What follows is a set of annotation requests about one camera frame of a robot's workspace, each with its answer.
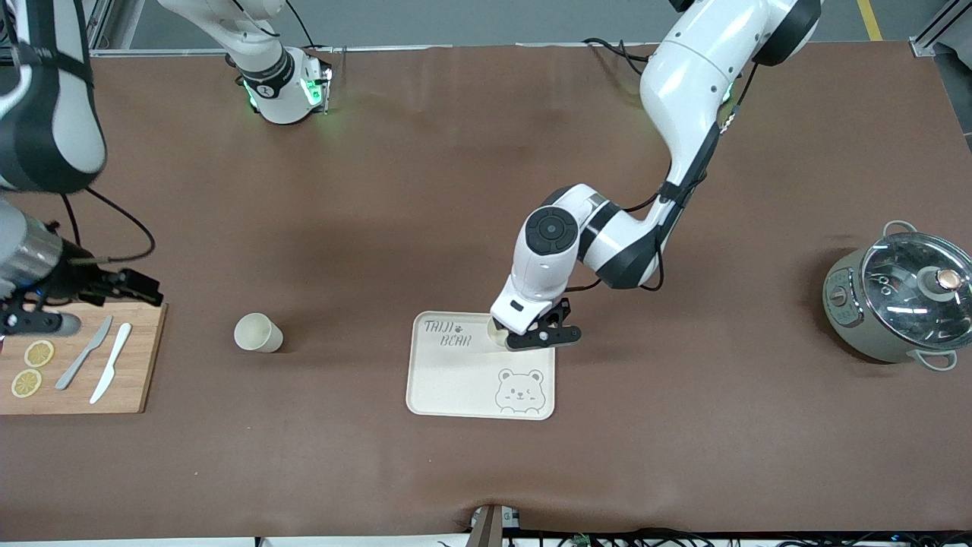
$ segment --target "black cable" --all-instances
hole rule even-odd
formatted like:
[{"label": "black cable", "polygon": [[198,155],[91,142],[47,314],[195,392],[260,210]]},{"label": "black cable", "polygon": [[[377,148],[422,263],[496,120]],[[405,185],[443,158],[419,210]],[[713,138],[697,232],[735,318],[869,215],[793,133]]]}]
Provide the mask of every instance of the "black cable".
[{"label": "black cable", "polygon": [[[622,52],[621,50],[615,48],[613,45],[609,44],[608,42],[606,42],[605,40],[602,40],[600,38],[588,38],[587,40],[584,40],[582,43],[583,44],[598,44],[599,46],[604,46],[609,52],[611,52],[611,53],[613,53],[615,55],[620,55],[622,57],[625,56],[624,52]],[[648,62],[648,57],[646,57],[646,56],[641,56],[641,55],[627,55],[627,57],[629,57],[631,60],[636,60],[638,62]]]},{"label": "black cable", "polygon": [[677,537],[669,537],[665,541],[666,542],[671,541],[672,543],[675,543],[676,545],[678,545],[678,547],[685,547],[685,544],[682,543]]},{"label": "black cable", "polygon": [[294,13],[294,17],[297,19],[297,22],[300,23],[300,28],[302,28],[303,31],[304,31],[304,36],[307,37],[307,46],[306,47],[307,48],[321,48],[321,47],[323,47],[323,46],[319,46],[318,44],[316,44],[314,42],[314,39],[310,37],[310,32],[307,32],[307,25],[305,25],[303,23],[303,19],[300,18],[300,14],[297,12],[297,10],[294,9],[294,4],[291,4],[291,0],[287,0],[287,7],[290,8],[291,9],[291,12]]},{"label": "black cable", "polygon": [[935,547],[938,544],[935,538],[931,535],[922,534],[922,535],[915,536],[912,533],[906,535],[907,537],[909,537],[912,544],[916,545],[917,547]]},{"label": "black cable", "polygon": [[277,32],[270,32],[269,30],[267,30],[267,29],[263,28],[262,26],[258,25],[257,22],[252,17],[250,17],[250,14],[246,13],[246,10],[243,9],[243,6],[240,5],[240,3],[239,3],[238,0],[233,0],[233,4],[236,4],[236,7],[239,8],[241,12],[243,12],[243,15],[246,16],[246,18],[249,19],[250,22],[253,24],[253,26],[255,26],[256,28],[258,28],[260,30],[260,32],[262,32],[263,34],[266,34],[267,36],[272,36],[274,38],[280,38],[280,34],[279,33],[277,33]]},{"label": "black cable", "polygon": [[641,76],[642,74],[641,70],[637,66],[635,66],[634,61],[631,60],[631,56],[628,55],[628,50],[625,49],[624,47],[624,40],[619,41],[617,45],[619,48],[621,48],[621,53],[624,55],[625,60],[628,61],[628,66],[630,66],[632,70],[634,70],[635,72],[638,73],[639,76]]},{"label": "black cable", "polygon": [[[874,534],[874,532],[868,532],[854,539],[844,539],[840,535],[834,536],[825,533],[817,539],[794,538],[783,541],[778,543],[776,547],[853,547]],[[909,537],[910,539],[914,538],[910,534],[902,534],[902,536]]]},{"label": "black cable", "polygon": [[626,212],[626,213],[633,213],[635,211],[640,211],[640,210],[644,209],[645,207],[648,207],[652,203],[655,203],[655,200],[657,200],[657,199],[658,199],[658,193],[656,192],[656,193],[652,194],[650,198],[648,198],[645,201],[642,201],[641,203],[635,205],[634,207],[628,207],[627,209],[622,209],[622,210],[624,212]]},{"label": "black cable", "polygon": [[581,291],[586,291],[586,290],[593,289],[594,287],[596,287],[596,286],[598,286],[600,284],[601,284],[601,280],[598,279],[597,281],[594,281],[590,285],[577,286],[577,287],[567,287],[566,289],[564,289],[564,292],[565,293],[579,293]]},{"label": "black cable", "polygon": [[74,244],[81,246],[81,233],[78,231],[78,219],[74,216],[74,207],[71,206],[71,201],[67,199],[67,194],[61,194],[61,199],[64,201],[64,208],[67,210],[67,218],[71,221],[71,231],[74,232]]},{"label": "black cable", "polygon": [[99,194],[98,192],[96,192],[95,190],[92,190],[91,188],[88,188],[87,189],[87,192],[89,194],[91,194],[92,196],[95,196],[99,200],[103,201],[105,204],[107,204],[111,208],[115,209],[117,212],[121,213],[122,216],[124,216],[125,218],[127,218],[128,220],[130,220],[132,222],[132,224],[134,224],[135,226],[137,226],[138,229],[141,230],[143,234],[145,234],[145,237],[147,237],[149,239],[149,248],[146,249],[145,251],[142,251],[142,252],[138,253],[138,254],[133,254],[133,255],[130,255],[130,256],[108,257],[108,258],[81,258],[81,259],[77,259],[77,260],[72,261],[73,264],[111,264],[111,263],[116,263],[116,262],[133,262],[133,261],[136,261],[136,260],[143,259],[143,258],[151,255],[152,253],[154,253],[156,251],[156,238],[155,238],[155,236],[152,235],[152,232],[148,228],[146,228],[146,226],[144,224],[142,224],[142,222],[140,220],[138,220],[137,218],[135,218],[131,213],[129,213],[128,211],[124,210],[119,205],[115,204],[114,201],[111,201],[108,198],[105,198],[104,196],[102,196],[101,194]]},{"label": "black cable", "polygon": [[712,543],[711,541],[709,541],[708,539],[706,539],[705,537],[703,537],[703,536],[701,536],[701,535],[699,535],[697,533],[693,533],[691,531],[687,531],[685,534],[690,537],[689,541],[692,542],[692,545],[695,545],[695,540],[698,539],[706,547],[715,547],[715,544],[714,543]]},{"label": "black cable", "polygon": [[[966,535],[970,535],[970,533],[968,531],[960,531],[959,533],[952,534],[952,535],[950,535],[950,536],[942,539],[940,542],[938,542],[938,544],[941,545],[942,547],[945,547],[945,545],[948,545],[948,544],[952,543],[953,541],[961,538],[962,536],[966,536]],[[961,543],[964,543],[966,545],[969,544],[969,541],[968,540],[964,540],[964,541],[963,540],[960,540],[960,541],[961,541]]]},{"label": "black cable", "polygon": [[752,65],[752,70],[749,71],[749,77],[746,78],[746,85],[743,86],[743,92],[739,94],[739,100],[736,101],[736,106],[743,104],[743,99],[746,98],[746,92],[749,91],[749,84],[752,84],[752,77],[756,75],[756,68],[758,64]]},{"label": "black cable", "polygon": [[662,285],[665,284],[665,260],[662,259],[661,243],[658,242],[657,237],[655,239],[655,255],[658,256],[658,283],[655,284],[655,286],[653,287],[649,287],[647,285],[641,285],[642,289],[650,292],[658,292],[662,290]]}]

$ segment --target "bear illustration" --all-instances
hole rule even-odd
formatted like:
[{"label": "bear illustration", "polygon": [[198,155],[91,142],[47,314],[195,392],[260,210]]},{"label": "bear illustration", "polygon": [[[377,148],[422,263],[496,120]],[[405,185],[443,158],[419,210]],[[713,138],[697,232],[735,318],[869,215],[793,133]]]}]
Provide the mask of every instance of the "bear illustration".
[{"label": "bear illustration", "polygon": [[496,404],[501,412],[513,414],[539,414],[546,404],[543,389],[543,374],[533,370],[527,374],[513,374],[509,369],[500,371],[500,389],[496,392]]}]

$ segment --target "metal cylinder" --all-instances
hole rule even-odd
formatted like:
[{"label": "metal cylinder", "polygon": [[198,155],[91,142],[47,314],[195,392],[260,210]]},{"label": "metal cylinder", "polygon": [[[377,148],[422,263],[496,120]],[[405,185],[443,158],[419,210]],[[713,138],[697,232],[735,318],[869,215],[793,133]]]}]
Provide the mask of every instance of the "metal cylinder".
[{"label": "metal cylinder", "polygon": [[0,236],[0,297],[43,279],[60,259],[61,238],[4,200]]}]

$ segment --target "white plastic knife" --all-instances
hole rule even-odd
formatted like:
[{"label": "white plastic knife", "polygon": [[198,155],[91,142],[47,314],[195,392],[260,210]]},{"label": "white plastic knife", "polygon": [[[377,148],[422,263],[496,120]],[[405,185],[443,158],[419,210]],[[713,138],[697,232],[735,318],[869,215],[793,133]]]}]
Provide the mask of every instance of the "white plastic knife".
[{"label": "white plastic knife", "polygon": [[74,363],[71,364],[71,368],[64,371],[64,374],[61,375],[60,379],[57,380],[57,385],[54,386],[54,389],[57,389],[58,391],[67,389],[67,386],[71,384],[71,381],[74,380],[74,377],[78,374],[78,371],[81,369],[81,365],[85,362],[85,359],[87,359],[91,352],[98,349],[98,347],[101,346],[101,343],[105,341],[105,337],[108,336],[108,330],[112,328],[112,318],[113,317],[111,315],[105,317],[105,322],[101,323],[101,327],[98,329],[98,332],[94,333],[94,337],[91,338],[91,342],[87,343],[87,347],[85,347],[85,349],[81,352],[81,355],[78,355],[78,358],[74,360]]},{"label": "white plastic knife", "polygon": [[112,354],[108,357],[108,363],[105,365],[105,372],[101,373],[101,380],[98,381],[98,386],[94,389],[94,393],[91,394],[91,400],[88,403],[92,405],[97,403],[98,399],[108,390],[108,386],[111,385],[112,380],[115,378],[115,361],[118,361],[129,334],[131,334],[131,323],[122,323],[121,327],[119,327],[119,333],[115,337],[115,346],[112,347]]}]

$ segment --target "rice cooker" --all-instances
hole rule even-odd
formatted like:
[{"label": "rice cooker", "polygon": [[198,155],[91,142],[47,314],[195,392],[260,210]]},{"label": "rice cooker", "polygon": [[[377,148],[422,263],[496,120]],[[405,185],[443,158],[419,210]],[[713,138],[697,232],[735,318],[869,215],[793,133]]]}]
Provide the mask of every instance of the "rice cooker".
[{"label": "rice cooker", "polygon": [[[895,226],[905,231],[890,234]],[[841,338],[861,353],[945,372],[955,367],[955,351],[972,343],[970,279],[972,260],[964,251],[895,220],[881,239],[830,269],[823,306]]]}]

